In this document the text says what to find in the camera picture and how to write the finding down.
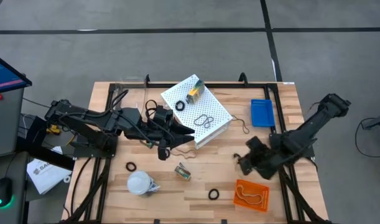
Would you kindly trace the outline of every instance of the desk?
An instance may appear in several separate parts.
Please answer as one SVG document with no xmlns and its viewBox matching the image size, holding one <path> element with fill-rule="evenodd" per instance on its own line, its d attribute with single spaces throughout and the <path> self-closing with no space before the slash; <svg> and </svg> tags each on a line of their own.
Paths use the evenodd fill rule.
<svg viewBox="0 0 380 224">
<path fill-rule="evenodd" d="M 95 83 L 89 109 L 104 111 L 109 84 Z M 296 87 L 284 83 L 278 83 L 277 86 L 286 127 L 288 130 L 295 129 L 304 121 Z M 129 89 L 121 106 L 138 107 L 141 111 L 144 94 L 146 100 L 153 99 L 162 104 L 160 94 L 165 90 L 166 88 L 148 88 L 146 91 L 141 88 Z M 238 168 L 236 170 L 232 159 L 235 152 L 244 155 L 249 151 L 245 142 L 255 135 L 264 143 L 268 143 L 270 129 L 251 126 L 250 102 L 253 98 L 264 99 L 263 89 L 212 88 L 210 90 L 231 114 L 245 120 L 251 132 L 244 134 L 242 123 L 232 121 L 227 131 L 197 151 L 196 158 L 184 159 L 182 156 L 171 156 L 166 161 L 158 160 L 156 148 L 148 149 L 138 141 L 127 140 L 122 134 L 119 137 L 116 157 L 111 163 L 103 223 L 152 223 L 156 218 L 160 219 L 161 223 L 221 223 L 222 219 L 227 219 L 228 223 L 286 223 L 278 175 L 271 180 L 263 179 L 257 172 L 244 176 Z M 276 104 L 274 100 L 272 101 L 278 125 Z M 183 151 L 189 150 L 193 148 L 193 142 L 179 148 Z M 85 160 L 80 159 L 75 163 L 65 204 L 68 209 L 73 184 Z M 160 191 L 149 198 L 131 195 L 126 187 L 127 177 L 130 174 L 125 169 L 127 162 L 134 162 L 138 170 L 146 171 L 161 186 Z M 174 168 L 179 162 L 192 173 L 191 181 L 184 181 L 174 173 Z M 89 191 L 93 163 L 94 159 L 86 166 L 78 181 L 74 199 L 75 208 Z M 309 161 L 301 159 L 296 163 L 295 170 L 299 189 L 306 201 L 322 218 L 328 218 L 315 167 Z M 270 188 L 268 212 L 257 212 L 233 204 L 236 179 L 250 180 Z M 213 188 L 220 191 L 220 197 L 215 201 L 208 200 L 208 191 Z M 91 219 L 96 216 L 98 199 L 96 195 Z M 295 203 L 291 193 L 290 201 L 293 217 L 296 219 Z M 67 218 L 67 215 L 64 213 L 62 218 Z"/>
</svg>

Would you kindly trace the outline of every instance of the monitor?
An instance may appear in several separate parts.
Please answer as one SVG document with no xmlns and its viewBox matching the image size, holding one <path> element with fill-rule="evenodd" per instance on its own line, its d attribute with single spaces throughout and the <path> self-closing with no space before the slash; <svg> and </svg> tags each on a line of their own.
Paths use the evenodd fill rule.
<svg viewBox="0 0 380 224">
<path fill-rule="evenodd" d="M 31 85 L 32 82 L 25 75 L 0 58 L 0 93 Z"/>
</svg>

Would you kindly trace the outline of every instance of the black rubber ring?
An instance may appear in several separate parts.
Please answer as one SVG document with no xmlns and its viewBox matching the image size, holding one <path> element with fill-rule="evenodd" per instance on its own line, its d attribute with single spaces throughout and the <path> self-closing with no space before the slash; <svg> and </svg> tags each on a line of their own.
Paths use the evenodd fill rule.
<svg viewBox="0 0 380 224">
<path fill-rule="evenodd" d="M 134 162 L 128 162 L 128 163 L 126 164 L 126 169 L 127 169 L 127 171 L 133 172 L 133 171 L 135 171 L 135 170 L 137 169 L 137 166 L 135 165 Z"/>
<path fill-rule="evenodd" d="M 175 108 L 176 108 L 177 111 L 183 111 L 183 110 L 184 110 L 184 107 L 185 107 L 185 104 L 184 104 L 183 101 L 179 100 L 178 102 L 176 102 L 176 107 L 175 107 Z"/>
<path fill-rule="evenodd" d="M 213 197 L 210 196 L 212 192 L 216 192 L 216 194 L 217 194 L 216 197 L 213 198 Z M 208 194 L 209 200 L 216 200 L 216 199 L 219 198 L 219 196 L 220 196 L 220 194 L 219 194 L 219 191 L 217 189 L 211 189 L 209 191 L 209 194 Z"/>
</svg>

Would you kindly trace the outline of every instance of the orange basket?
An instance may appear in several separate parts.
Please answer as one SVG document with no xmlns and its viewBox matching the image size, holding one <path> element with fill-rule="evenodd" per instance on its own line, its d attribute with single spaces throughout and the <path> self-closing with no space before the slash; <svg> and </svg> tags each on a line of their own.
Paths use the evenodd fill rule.
<svg viewBox="0 0 380 224">
<path fill-rule="evenodd" d="M 266 186 L 255 184 L 246 180 L 237 180 L 235 184 L 234 204 L 257 211 L 266 212 L 269 206 L 269 192 L 270 190 Z"/>
</svg>

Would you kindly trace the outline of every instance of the pegboard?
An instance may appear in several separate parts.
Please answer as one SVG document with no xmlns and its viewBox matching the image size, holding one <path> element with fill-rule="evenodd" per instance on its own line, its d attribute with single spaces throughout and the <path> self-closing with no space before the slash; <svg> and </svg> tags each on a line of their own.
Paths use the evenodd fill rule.
<svg viewBox="0 0 380 224">
<path fill-rule="evenodd" d="M 226 130 L 233 119 L 207 87 L 205 87 L 205 91 L 195 104 L 188 104 L 185 101 L 187 93 L 193 88 L 198 80 L 199 78 L 196 75 L 192 75 L 160 94 L 169 108 L 173 110 L 176 118 L 184 126 L 195 130 L 194 140 L 196 149 L 202 147 L 208 141 Z M 176 102 L 179 100 L 185 103 L 183 111 L 177 111 L 175 109 Z M 194 121 L 203 114 L 208 117 L 213 117 L 213 122 L 210 123 L 209 128 L 194 124 Z M 202 123 L 204 120 L 205 119 L 201 118 L 197 123 Z"/>
</svg>

